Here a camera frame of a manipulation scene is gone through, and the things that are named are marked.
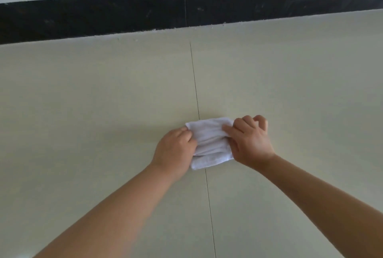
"white cloth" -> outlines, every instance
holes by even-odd
[[[233,120],[222,117],[185,124],[198,142],[190,165],[192,169],[204,169],[233,159],[230,145],[225,138],[228,135],[222,130],[223,124],[232,126]]]

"forearm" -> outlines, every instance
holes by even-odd
[[[260,173],[347,258],[383,257],[383,214],[276,156]]]
[[[53,240],[36,258],[122,257],[171,186],[150,165]]]

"black baseboard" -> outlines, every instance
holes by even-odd
[[[36,0],[0,4],[0,44],[383,9],[383,0]]]

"folded cloth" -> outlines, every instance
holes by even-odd
[[[223,124],[232,126],[233,120],[222,117],[185,124],[193,132],[193,137],[198,143],[191,160],[192,169],[204,169],[233,159],[230,145],[226,139],[228,135],[222,130]]]

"person's right hand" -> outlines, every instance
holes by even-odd
[[[235,119],[233,126],[222,126],[230,136],[235,160],[258,171],[268,164],[275,152],[267,135],[267,126],[267,120],[261,115],[254,118],[247,115]]]

